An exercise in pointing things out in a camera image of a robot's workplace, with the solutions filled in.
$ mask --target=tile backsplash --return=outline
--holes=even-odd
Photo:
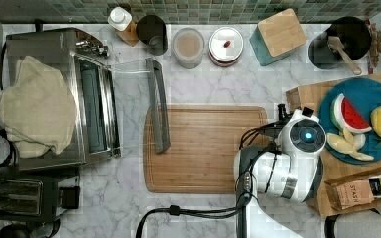
[[[302,23],[327,23],[343,16],[369,19],[381,0],[45,0],[73,23],[107,23],[110,11],[127,9],[137,22],[155,14],[170,24],[258,23],[293,8]]]

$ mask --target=watermelon slice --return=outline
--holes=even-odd
[[[330,120],[340,131],[346,127],[348,131],[360,134],[372,129],[342,93],[333,100],[330,106]]]

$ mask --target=cloth towel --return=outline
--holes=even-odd
[[[21,158],[58,155],[70,144],[76,104],[59,70],[26,56],[15,85],[0,93],[0,119]]]

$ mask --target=wooden spoon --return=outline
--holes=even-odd
[[[329,36],[327,42],[329,43],[329,46],[331,48],[339,51],[339,54],[342,56],[342,59],[345,61],[345,63],[348,64],[349,68],[355,75],[361,74],[360,67],[358,67],[357,63],[355,63],[351,59],[351,57],[343,50],[344,44],[341,42],[341,39],[339,37]]]

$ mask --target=black mug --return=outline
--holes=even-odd
[[[370,49],[372,37],[364,21],[355,17],[343,17],[319,36],[315,37],[308,47],[311,63],[321,69],[333,69],[343,61],[337,50],[328,44],[328,37],[336,36],[344,44],[344,51],[352,60],[362,58]]]
[[[154,15],[148,15],[137,24],[138,39],[147,45],[147,50],[153,55],[162,55],[168,47],[166,24]]]

